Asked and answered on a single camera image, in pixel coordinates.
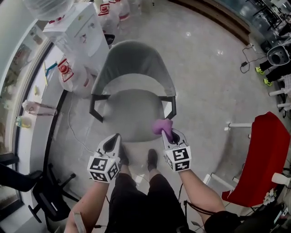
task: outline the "purple object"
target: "purple object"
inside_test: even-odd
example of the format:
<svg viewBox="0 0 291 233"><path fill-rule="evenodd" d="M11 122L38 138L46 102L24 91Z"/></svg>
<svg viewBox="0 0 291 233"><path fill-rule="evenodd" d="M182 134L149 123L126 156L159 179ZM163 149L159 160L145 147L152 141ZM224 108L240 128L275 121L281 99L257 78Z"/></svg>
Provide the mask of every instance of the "purple object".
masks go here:
<svg viewBox="0 0 291 233"><path fill-rule="evenodd" d="M172 125L173 125L173 121L169 119L165 119L165 120L159 119L159 120L156 120L155 123L153 124L152 130L154 134L162 134L162 130L164 130L168 140L173 141Z"/></svg>

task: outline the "red chair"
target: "red chair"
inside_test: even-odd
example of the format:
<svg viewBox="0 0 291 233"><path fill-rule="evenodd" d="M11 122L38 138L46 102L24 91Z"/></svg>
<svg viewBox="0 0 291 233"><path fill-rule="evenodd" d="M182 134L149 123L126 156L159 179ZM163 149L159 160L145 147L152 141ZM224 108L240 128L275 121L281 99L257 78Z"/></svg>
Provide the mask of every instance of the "red chair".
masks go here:
<svg viewBox="0 0 291 233"><path fill-rule="evenodd" d="M236 188L223 192L222 199L252 207L262 204L268 191L277 184L271 181L275 172L282 173L290 134L271 112L257 116L251 125L251 141L246 162Z"/></svg>

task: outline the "shoe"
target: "shoe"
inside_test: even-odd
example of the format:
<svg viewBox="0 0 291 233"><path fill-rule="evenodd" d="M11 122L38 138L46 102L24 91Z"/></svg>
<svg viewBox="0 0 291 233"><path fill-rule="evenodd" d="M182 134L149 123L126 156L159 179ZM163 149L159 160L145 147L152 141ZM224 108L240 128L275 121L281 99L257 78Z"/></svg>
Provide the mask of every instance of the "shoe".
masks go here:
<svg viewBox="0 0 291 233"><path fill-rule="evenodd" d="M269 80L267 78L264 78L264 83L268 86L272 86L272 83L269 82Z"/></svg>
<svg viewBox="0 0 291 233"><path fill-rule="evenodd" d="M149 172L156 168L158 164L158 154L154 149L150 149L147 154L147 169Z"/></svg>
<svg viewBox="0 0 291 233"><path fill-rule="evenodd" d="M121 145L120 147L119 158L120 158L121 165L127 165L127 166L129 165L129 159L123 145Z"/></svg>
<svg viewBox="0 0 291 233"><path fill-rule="evenodd" d="M261 75L264 75L265 74L265 72L262 71L262 69L260 67L256 67L256 72L259 73L259 74L261 74Z"/></svg>

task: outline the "black shoe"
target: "black shoe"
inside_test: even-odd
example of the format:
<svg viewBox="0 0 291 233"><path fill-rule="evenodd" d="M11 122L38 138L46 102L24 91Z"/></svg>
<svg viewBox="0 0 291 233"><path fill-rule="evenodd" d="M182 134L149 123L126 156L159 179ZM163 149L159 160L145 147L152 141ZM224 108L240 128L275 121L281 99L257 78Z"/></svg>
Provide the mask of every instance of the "black shoe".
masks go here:
<svg viewBox="0 0 291 233"><path fill-rule="evenodd" d="M158 164L158 154L154 149L150 149L147 155L147 169L149 172L156 168Z"/></svg>
<svg viewBox="0 0 291 233"><path fill-rule="evenodd" d="M129 160L128 160L128 157L123 145L121 145L120 147L119 158L120 158L121 165L127 165L127 166L129 165Z"/></svg>

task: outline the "glass window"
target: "glass window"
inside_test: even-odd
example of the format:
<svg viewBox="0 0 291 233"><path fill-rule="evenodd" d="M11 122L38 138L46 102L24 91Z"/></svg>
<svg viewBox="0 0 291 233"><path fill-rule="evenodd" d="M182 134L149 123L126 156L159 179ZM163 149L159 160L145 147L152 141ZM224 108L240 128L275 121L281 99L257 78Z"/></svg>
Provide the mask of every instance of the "glass window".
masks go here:
<svg viewBox="0 0 291 233"><path fill-rule="evenodd" d="M15 189L0 185L0 211L17 201L17 192Z"/></svg>
<svg viewBox="0 0 291 233"><path fill-rule="evenodd" d="M44 27L45 24L46 22L38 22L30 29L14 54L6 74L0 94L0 154L11 151L20 98L35 58L47 42L42 33L43 28L39 27Z"/></svg>

